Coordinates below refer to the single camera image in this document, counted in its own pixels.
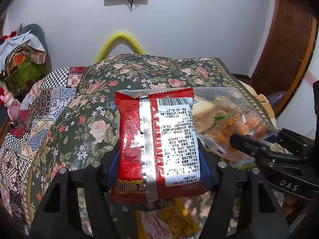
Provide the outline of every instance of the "metal screw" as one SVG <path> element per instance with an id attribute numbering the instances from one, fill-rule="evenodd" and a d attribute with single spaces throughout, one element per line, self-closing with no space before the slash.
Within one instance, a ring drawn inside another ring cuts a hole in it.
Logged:
<path id="1" fill-rule="evenodd" d="M 258 168 L 253 168 L 252 170 L 251 170 L 253 173 L 255 173 L 255 174 L 258 174 L 258 173 L 260 173 L 260 170 L 258 169 Z"/>
<path id="2" fill-rule="evenodd" d="M 59 169 L 59 173 L 63 174 L 66 173 L 67 169 L 65 167 L 62 167 Z"/>
<path id="3" fill-rule="evenodd" d="M 219 163 L 218 163 L 218 166 L 219 166 L 220 168 L 225 168 L 225 167 L 227 166 L 227 164 L 226 164 L 225 162 L 219 162 Z"/>
<path id="4" fill-rule="evenodd" d="M 100 162 L 99 161 L 93 161 L 92 162 L 92 166 L 94 167 L 94 168 L 98 168 L 99 166 L 100 166 Z"/>

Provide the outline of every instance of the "barcode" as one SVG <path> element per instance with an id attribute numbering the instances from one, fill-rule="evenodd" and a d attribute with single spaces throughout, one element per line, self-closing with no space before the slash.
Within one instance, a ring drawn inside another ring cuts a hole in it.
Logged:
<path id="1" fill-rule="evenodd" d="M 170 105 L 189 105 L 188 99 L 185 98 L 161 98 L 157 99 L 158 106 L 170 106 Z"/>

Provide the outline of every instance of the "wooden door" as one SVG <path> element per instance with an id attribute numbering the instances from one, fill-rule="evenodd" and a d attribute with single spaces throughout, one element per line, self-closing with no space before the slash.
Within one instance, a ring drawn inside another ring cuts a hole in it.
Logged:
<path id="1" fill-rule="evenodd" d="M 265 48 L 251 78 L 251 84 L 258 94 L 267 96 L 289 91 L 304 65 L 299 77 L 301 80 L 310 59 L 310 53 L 307 52 L 309 47 L 310 51 L 313 48 L 315 30 L 314 17 L 300 0 L 276 0 Z"/>

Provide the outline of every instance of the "door frame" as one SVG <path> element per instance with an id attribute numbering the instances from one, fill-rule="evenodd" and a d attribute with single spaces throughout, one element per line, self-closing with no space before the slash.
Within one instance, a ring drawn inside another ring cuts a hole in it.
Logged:
<path id="1" fill-rule="evenodd" d="M 262 54 L 260 56 L 260 59 L 258 61 L 258 64 L 256 66 L 256 69 L 255 69 L 251 79 L 256 77 L 256 75 L 258 74 L 258 71 L 261 68 L 260 63 L 262 62 L 262 60 L 266 56 L 266 53 L 267 53 L 267 51 L 269 49 L 270 40 L 272 38 L 274 29 L 275 29 L 279 1 L 280 0 L 275 0 L 274 14 L 273 14 L 273 17 L 272 17 L 272 23 L 271 23 L 271 26 L 270 26 L 270 29 L 269 29 L 269 34 L 268 34 L 268 37 L 267 37 L 267 40 L 266 40 L 266 44 L 264 46 L 263 52 L 262 52 Z M 318 33 L 318 22 L 315 19 L 315 17 L 313 17 L 312 26 L 311 26 L 311 33 L 310 33 L 310 39 L 309 39 L 309 43 L 308 43 L 308 47 L 307 47 L 305 56 L 303 58 L 302 64 L 301 64 L 301 66 L 299 68 L 298 73 L 296 74 L 296 77 L 295 77 L 293 83 L 291 84 L 289 90 L 287 91 L 287 94 L 282 98 L 282 100 L 280 101 L 278 106 L 274 109 L 274 113 L 275 113 L 275 117 L 276 118 L 280 115 L 281 112 L 283 112 L 283 110 L 285 109 L 285 107 L 287 106 L 287 104 L 290 102 L 290 100 L 294 96 L 295 92 L 297 91 L 299 85 L 301 84 L 301 81 L 302 81 L 302 79 L 303 79 L 303 77 L 304 77 L 304 75 L 305 75 L 305 73 L 306 73 L 306 71 L 308 69 L 308 66 L 309 66 L 311 58 L 312 58 L 312 54 L 313 54 L 314 49 L 315 49 L 317 33 Z"/>
<path id="2" fill-rule="evenodd" d="M 275 113 L 276 118 L 280 115 L 280 113 L 283 112 L 285 107 L 288 105 L 290 100 L 293 98 L 295 92 L 299 88 L 299 85 L 301 84 L 301 82 L 306 74 L 306 71 L 309 67 L 312 55 L 313 55 L 314 50 L 315 50 L 315 45 L 316 45 L 316 41 L 317 41 L 317 33 L 318 33 L 318 22 L 315 19 L 315 17 L 313 17 L 310 39 L 309 39 L 309 43 L 308 43 L 308 47 L 307 47 L 305 56 L 303 58 L 303 61 L 301 63 L 301 66 L 299 68 L 299 71 L 298 71 L 294 81 L 292 82 L 289 90 L 287 91 L 287 94 L 283 97 L 283 99 L 280 101 L 278 106 L 274 109 L 274 113 Z"/>

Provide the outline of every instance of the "patchwork quilt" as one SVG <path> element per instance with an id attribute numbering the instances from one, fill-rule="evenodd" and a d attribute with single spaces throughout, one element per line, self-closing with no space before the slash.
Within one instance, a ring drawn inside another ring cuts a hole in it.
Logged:
<path id="1" fill-rule="evenodd" d="M 74 98 L 84 69 L 57 69 L 35 83 L 21 103 L 19 126 L 9 131 L 0 149 L 1 197 L 26 233 L 22 195 L 30 166 L 49 129 Z"/>

